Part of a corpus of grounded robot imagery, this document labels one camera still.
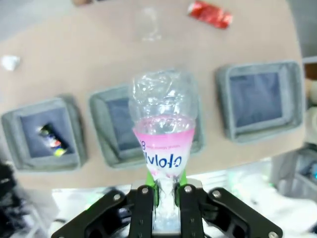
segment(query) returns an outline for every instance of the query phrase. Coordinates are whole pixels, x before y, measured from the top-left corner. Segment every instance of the crushed plastic bottle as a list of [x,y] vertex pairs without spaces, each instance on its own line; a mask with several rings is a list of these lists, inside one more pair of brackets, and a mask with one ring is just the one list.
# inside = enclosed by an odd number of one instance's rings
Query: crushed plastic bottle
[[135,77],[129,109],[147,167],[160,188],[154,230],[178,232],[174,185],[184,172],[195,133],[196,84],[190,74],[177,70]]

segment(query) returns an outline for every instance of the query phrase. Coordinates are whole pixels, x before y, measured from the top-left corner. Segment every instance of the bottle label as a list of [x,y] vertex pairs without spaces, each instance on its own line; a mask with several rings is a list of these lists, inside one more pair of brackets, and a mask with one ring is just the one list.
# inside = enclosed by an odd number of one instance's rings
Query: bottle label
[[165,135],[142,134],[135,130],[134,133],[154,179],[181,175],[190,155],[195,129]]

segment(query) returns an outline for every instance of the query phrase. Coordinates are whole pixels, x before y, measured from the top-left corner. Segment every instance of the beige table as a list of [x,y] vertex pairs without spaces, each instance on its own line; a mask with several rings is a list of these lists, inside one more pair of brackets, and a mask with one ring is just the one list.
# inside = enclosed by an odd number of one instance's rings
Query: beige table
[[[52,175],[18,174],[23,186],[96,187],[144,178],[145,165],[120,171],[106,166],[88,116],[87,99],[96,90],[129,82],[137,73],[171,66],[194,74],[203,102],[206,145],[190,159],[188,174],[226,169],[302,145],[303,128],[256,144],[230,142],[224,137],[215,94],[214,71],[224,64],[286,59],[301,62],[286,1],[214,0],[234,15],[227,30],[189,18],[186,12],[190,2],[105,1],[0,43],[0,55],[22,57],[17,71],[0,69],[0,112],[59,93],[71,93],[80,107],[86,133],[89,160],[81,170]],[[156,21],[160,40],[142,40],[153,28],[153,24],[144,24],[148,19]]]

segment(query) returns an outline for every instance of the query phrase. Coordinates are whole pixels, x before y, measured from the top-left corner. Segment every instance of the crushed red can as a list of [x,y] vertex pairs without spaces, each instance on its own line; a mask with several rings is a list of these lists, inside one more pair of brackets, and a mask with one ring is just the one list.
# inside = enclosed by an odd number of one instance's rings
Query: crushed red can
[[216,28],[226,29],[232,23],[232,14],[203,1],[195,1],[188,8],[189,15]]

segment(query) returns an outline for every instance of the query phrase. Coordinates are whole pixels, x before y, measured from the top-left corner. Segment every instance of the metal bolt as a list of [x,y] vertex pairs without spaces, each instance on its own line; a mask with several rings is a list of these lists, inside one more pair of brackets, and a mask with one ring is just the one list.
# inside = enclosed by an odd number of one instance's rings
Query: metal bolt
[[213,196],[215,198],[220,198],[221,197],[221,193],[218,190],[213,191],[212,194],[213,194]]
[[115,196],[113,196],[114,201],[118,201],[120,199],[120,194],[116,194]]
[[184,190],[185,190],[185,192],[189,193],[192,191],[192,187],[187,185],[187,186],[185,186]]
[[278,234],[275,233],[275,232],[270,232],[270,233],[268,234],[268,238],[278,238]]
[[147,187],[144,187],[144,188],[142,189],[142,193],[143,193],[143,194],[147,194],[148,192],[149,192],[149,190],[148,190]]

